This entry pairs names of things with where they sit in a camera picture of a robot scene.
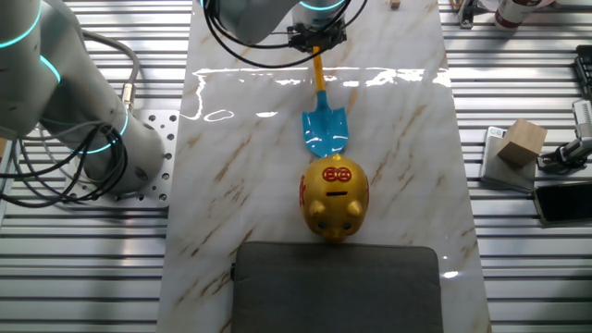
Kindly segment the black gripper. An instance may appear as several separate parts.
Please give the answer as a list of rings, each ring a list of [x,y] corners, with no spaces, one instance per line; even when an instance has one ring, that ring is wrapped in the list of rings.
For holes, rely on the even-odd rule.
[[[329,28],[314,30],[302,23],[288,27],[289,47],[311,54],[315,47],[323,52],[333,49],[347,40],[345,22],[338,21]]]

